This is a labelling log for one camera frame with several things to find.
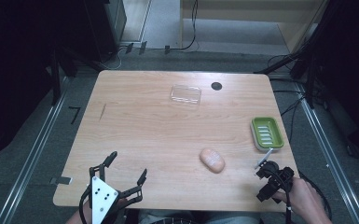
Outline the green soap dish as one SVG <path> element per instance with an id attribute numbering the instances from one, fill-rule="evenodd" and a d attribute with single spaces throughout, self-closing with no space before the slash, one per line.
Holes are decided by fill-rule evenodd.
<path id="1" fill-rule="evenodd" d="M 283 136 L 276 119 L 256 117 L 251 121 L 251 131 L 258 150 L 268 152 L 271 148 L 279 150 L 284 146 Z"/>

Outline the black cabinet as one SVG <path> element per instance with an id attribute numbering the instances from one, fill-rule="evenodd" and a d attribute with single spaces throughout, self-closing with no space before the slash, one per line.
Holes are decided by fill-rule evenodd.
<path id="1" fill-rule="evenodd" d="M 102 62 L 108 54 L 118 52 L 127 16 L 123 0 L 84 0 L 92 40 L 96 48 L 96 61 Z"/>

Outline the clear plastic lid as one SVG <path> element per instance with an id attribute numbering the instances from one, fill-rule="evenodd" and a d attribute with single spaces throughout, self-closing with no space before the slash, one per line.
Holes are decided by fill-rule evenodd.
<path id="1" fill-rule="evenodd" d="M 201 89 L 198 87 L 187 85 L 173 85 L 170 99 L 179 102 L 192 105 L 198 105 L 201 98 Z"/>

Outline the silver tape piece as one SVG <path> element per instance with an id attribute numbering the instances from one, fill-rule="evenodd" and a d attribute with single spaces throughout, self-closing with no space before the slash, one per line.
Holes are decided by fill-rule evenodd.
<path id="1" fill-rule="evenodd" d="M 71 177 L 59 176 L 59 177 L 52 177 L 49 181 L 52 185 L 69 185 L 72 182 Z"/>

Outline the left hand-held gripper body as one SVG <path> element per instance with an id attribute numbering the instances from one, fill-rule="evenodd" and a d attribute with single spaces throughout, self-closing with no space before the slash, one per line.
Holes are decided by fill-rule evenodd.
<path id="1" fill-rule="evenodd" d="M 102 181 L 99 177 L 95 176 L 91 179 L 91 191 L 90 191 L 90 204 L 92 211 L 92 224 L 102 224 L 107 218 L 108 212 L 113 204 L 119 199 L 126 199 L 125 207 L 139 203 L 142 198 L 137 198 L 136 195 L 129 196 L 127 198 L 121 198 L 118 191 L 110 187 L 107 183 Z"/>

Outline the black tripod stand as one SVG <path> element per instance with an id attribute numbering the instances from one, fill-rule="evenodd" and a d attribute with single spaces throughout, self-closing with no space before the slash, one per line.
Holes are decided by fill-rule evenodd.
<path id="1" fill-rule="evenodd" d="M 291 62 L 295 62 L 294 67 L 290 70 L 290 76 L 291 78 L 297 79 L 304 74 L 307 75 L 304 99 L 310 108 L 313 109 L 312 93 L 314 81 L 316 79 L 317 54 L 322 50 L 322 43 L 323 40 L 327 38 L 328 29 L 332 27 L 333 21 L 339 14 L 340 9 L 345 5 L 345 1 L 346 0 L 328 0 L 322 18 L 312 32 L 311 37 L 294 53 L 288 54 L 277 63 L 268 65 L 266 68 L 256 71 L 256 73 L 268 75 L 278 68 L 284 67 Z"/>

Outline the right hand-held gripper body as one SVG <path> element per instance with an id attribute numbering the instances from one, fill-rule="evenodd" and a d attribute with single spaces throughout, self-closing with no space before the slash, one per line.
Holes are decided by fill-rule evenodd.
<path id="1" fill-rule="evenodd" d="M 276 188 L 289 192 L 293 186 L 294 171 L 290 167 L 279 168 L 275 161 L 269 161 L 269 155 L 274 151 L 271 148 L 266 155 L 257 162 L 255 166 L 256 175 L 262 179 L 267 178 L 266 185 L 272 185 Z"/>

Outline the person's left hand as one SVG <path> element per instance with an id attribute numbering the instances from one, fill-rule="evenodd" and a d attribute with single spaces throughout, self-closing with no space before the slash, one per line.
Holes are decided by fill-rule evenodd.
<path id="1" fill-rule="evenodd" d="M 124 208 L 126 202 L 127 202 L 126 199 L 119 199 L 115 204 L 113 204 L 108 212 L 107 215 L 108 219 L 109 220 L 116 219 L 118 212 Z"/>

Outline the metal floor rail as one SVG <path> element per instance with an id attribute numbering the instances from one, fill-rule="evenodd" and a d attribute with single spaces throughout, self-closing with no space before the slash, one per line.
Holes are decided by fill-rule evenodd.
<path id="1" fill-rule="evenodd" d="M 334 148 L 325 134 L 322 123 L 320 122 L 316 111 L 312 109 L 307 102 L 304 102 L 301 105 L 324 154 L 327 167 L 335 180 L 340 196 L 348 209 L 352 221 L 354 224 L 359 224 L 359 199 L 338 161 Z"/>
<path id="2" fill-rule="evenodd" d="M 62 105 L 65 101 L 71 82 L 72 79 L 69 77 L 64 77 L 62 79 L 62 95 L 58 98 L 56 104 L 50 107 L 48 115 L 44 120 L 40 131 L 38 132 L 30 153 L 28 154 L 25 163 L 21 167 L 21 171 L 16 178 L 16 181 L 10 189 L 4 206 L 0 212 L 0 224 L 10 224 L 14 214 L 16 213 L 17 207 L 20 204 L 22 196 L 26 191 L 28 183 L 30 182 L 30 179 L 34 173 L 35 167 L 45 148 L 46 142 L 48 141 L 56 119 L 62 110 Z"/>

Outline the black stand leg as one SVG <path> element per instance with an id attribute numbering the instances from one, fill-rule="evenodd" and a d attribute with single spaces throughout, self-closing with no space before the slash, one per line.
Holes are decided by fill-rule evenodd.
<path id="1" fill-rule="evenodd" d="M 56 105 L 62 95 L 60 70 L 68 77 L 74 77 L 77 69 L 74 60 L 70 55 L 70 51 L 66 48 L 53 46 L 50 49 L 50 73 L 51 73 L 51 86 L 52 86 L 52 105 Z"/>

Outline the person's right hand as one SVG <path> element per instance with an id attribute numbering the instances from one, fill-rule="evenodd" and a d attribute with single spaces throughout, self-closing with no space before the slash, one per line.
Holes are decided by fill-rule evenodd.
<path id="1" fill-rule="evenodd" d="M 290 198 L 292 210 L 303 219 L 308 213 L 315 213 L 316 211 L 326 214 L 321 196 L 309 182 L 302 178 L 294 177 L 290 192 L 278 191 L 273 195 L 273 198 L 288 203 L 286 196 Z"/>

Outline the light wooden furniture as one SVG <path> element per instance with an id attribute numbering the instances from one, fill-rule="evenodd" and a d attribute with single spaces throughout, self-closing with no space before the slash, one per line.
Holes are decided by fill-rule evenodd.
<path id="1" fill-rule="evenodd" d="M 329 0 L 180 0 L 178 44 L 194 49 L 263 54 L 293 53 L 310 38 Z"/>

